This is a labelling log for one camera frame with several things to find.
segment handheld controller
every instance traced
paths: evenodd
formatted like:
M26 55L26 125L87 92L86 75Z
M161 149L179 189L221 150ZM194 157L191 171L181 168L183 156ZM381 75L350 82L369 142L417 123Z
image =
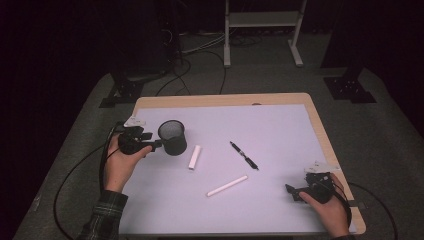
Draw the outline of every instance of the handheld controller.
M318 202L324 204L330 201L334 195L334 182L331 179L330 173L307 173L306 182L308 187L305 188L294 188L286 184L286 190L293 196L294 201L303 201L299 196L300 192L306 192Z
M152 139L152 133L143 133L144 128L136 127L124 127L124 131L118 137L118 146L122 153L126 155L134 154L140 151L142 148L152 146L152 152L157 147L162 147L161 140L155 140L153 142L145 142L146 140Z

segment hand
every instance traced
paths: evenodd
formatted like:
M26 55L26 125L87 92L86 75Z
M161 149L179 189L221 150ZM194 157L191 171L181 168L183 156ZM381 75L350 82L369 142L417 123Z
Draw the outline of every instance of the hand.
M334 184L339 186L336 187L336 191L343 196L343 185L333 173L331 173L331 178ZM349 235L346 211L337 197L332 196L330 201L321 204L305 192L300 192L299 196L315 209L332 238Z
M112 137L108 148L109 158L106 160L105 165L105 190L122 193L136 164L152 151L152 147L147 146L132 155L125 155L120 150L117 150L119 148L118 136Z

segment person's right hand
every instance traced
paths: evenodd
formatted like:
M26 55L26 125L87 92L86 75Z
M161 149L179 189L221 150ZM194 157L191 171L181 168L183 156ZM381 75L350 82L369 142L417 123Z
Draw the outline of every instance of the person's right hand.
M343 185L333 173L331 173L331 178L334 184L339 186L336 187L336 191L343 196ZM315 209L332 238L349 235L346 211L336 196L332 196L330 201L324 204L319 203L305 192L300 192L299 196Z

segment dark background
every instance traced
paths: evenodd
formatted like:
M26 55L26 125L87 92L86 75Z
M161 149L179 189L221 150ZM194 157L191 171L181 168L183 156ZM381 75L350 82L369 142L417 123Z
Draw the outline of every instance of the dark background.
M117 2L0 3L1 82L6 102L2 116L7 122L6 136L2 138L6 155L0 160L2 239L13 237L97 81L111 69L132 64L162 68L168 60L160 29L149 29L154 24L168 27L169 22L163 20L164 9L175 7L174 20L181 32L223 30L224 1L156 1L160 6L153 1L139 1L145 4L140 16L152 21L126 21L122 16L136 9L128 7L136 1L119 1L121 8L115 9L120 12L110 8ZM232 1L232 9L298 7L297 1L283 5L281 1L245 2ZM420 35L424 26L419 6L418 1L411 0L309 1L302 31L333 29L323 67L347 66L352 54L358 54L424 135L424 39ZM146 29L148 38L143 34ZM135 44L135 38L143 44ZM150 48L162 52L158 58L147 57L154 54L143 48L152 46L152 42L159 43Z

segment black cup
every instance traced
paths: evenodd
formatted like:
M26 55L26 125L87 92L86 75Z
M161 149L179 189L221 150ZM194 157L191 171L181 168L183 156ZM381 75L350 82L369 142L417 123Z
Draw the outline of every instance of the black cup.
M160 125L158 135L167 154L177 156L186 150L184 130L184 125L177 120L169 120Z

